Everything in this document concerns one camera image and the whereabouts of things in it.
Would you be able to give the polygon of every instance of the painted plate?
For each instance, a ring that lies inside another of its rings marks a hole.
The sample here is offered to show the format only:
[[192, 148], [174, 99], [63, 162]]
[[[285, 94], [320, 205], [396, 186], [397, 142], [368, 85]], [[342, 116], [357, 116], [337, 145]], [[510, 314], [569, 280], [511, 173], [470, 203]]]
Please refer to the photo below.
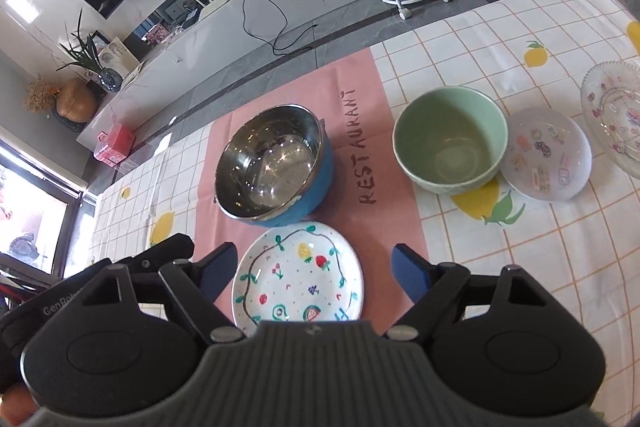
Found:
[[594, 66], [580, 102], [589, 133], [618, 167], [640, 178], [640, 69], [626, 62]]
[[591, 173], [591, 147], [571, 118], [528, 107], [508, 118], [509, 145], [500, 170], [518, 192], [564, 201], [582, 190]]
[[234, 322], [346, 321], [360, 317], [362, 270], [338, 232], [317, 222], [271, 229], [249, 247], [231, 290]]

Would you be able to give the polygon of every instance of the strawberry drawing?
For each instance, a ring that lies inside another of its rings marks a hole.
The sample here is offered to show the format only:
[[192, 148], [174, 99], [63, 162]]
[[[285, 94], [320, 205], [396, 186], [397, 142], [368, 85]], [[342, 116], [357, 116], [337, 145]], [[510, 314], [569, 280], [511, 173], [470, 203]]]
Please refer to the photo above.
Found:
[[330, 261], [327, 261], [324, 255], [316, 256], [316, 264], [318, 265], [319, 268], [329, 271], [329, 263]]
[[276, 274], [278, 276], [278, 279], [282, 279], [284, 277], [282, 271], [280, 270], [280, 263], [276, 263], [275, 268], [271, 268], [271, 273]]

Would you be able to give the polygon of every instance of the blue and white vase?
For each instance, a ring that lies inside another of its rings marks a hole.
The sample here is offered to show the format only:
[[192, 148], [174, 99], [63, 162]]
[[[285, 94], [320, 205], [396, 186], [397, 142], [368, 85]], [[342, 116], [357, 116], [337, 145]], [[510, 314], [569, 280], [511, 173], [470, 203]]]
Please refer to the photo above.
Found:
[[122, 75], [111, 68], [104, 68], [98, 75], [98, 80], [107, 91], [118, 92], [122, 87]]

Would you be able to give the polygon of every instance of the screw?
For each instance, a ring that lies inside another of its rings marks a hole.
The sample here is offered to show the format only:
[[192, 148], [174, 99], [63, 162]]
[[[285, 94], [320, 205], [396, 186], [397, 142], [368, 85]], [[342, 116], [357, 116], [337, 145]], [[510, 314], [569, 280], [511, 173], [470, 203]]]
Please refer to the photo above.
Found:
[[321, 331], [322, 331], [322, 328], [317, 324], [314, 324], [313, 326], [309, 326], [308, 328], [305, 329], [305, 333], [308, 335], [311, 335], [312, 337], [316, 336]]
[[397, 325], [386, 330], [386, 336], [392, 341], [409, 342], [418, 337], [418, 330], [412, 326]]
[[234, 326], [220, 326], [209, 333], [211, 340], [217, 343], [231, 343], [242, 338], [242, 331]]

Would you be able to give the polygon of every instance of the potted plant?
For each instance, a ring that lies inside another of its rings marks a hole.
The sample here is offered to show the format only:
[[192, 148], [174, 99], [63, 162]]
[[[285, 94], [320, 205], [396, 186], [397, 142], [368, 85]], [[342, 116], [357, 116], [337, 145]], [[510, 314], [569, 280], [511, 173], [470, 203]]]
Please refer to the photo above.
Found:
[[29, 84], [24, 107], [35, 113], [49, 112], [55, 107], [67, 120], [84, 123], [91, 120], [98, 103], [81, 78], [73, 78], [61, 87], [39, 77]]
[[69, 55], [74, 61], [65, 64], [61, 68], [58, 68], [57, 71], [68, 68], [69, 66], [80, 66], [85, 70], [93, 71], [95, 74], [97, 74], [100, 83], [104, 86], [104, 89], [111, 92], [119, 91], [120, 86], [122, 85], [121, 74], [116, 70], [105, 68], [101, 65], [100, 59], [98, 58], [98, 51], [95, 49], [94, 41], [91, 38], [91, 35], [87, 35], [86, 42], [82, 40], [82, 37], [80, 36], [81, 19], [82, 10], [80, 10], [80, 15], [78, 16], [78, 28], [76, 29], [75, 33], [71, 32], [71, 36], [73, 36], [78, 41], [79, 49], [78, 46], [71, 45], [71, 39], [69, 39], [68, 48], [64, 44], [60, 44], [62, 46], [62, 49], [66, 51], [66, 54]]

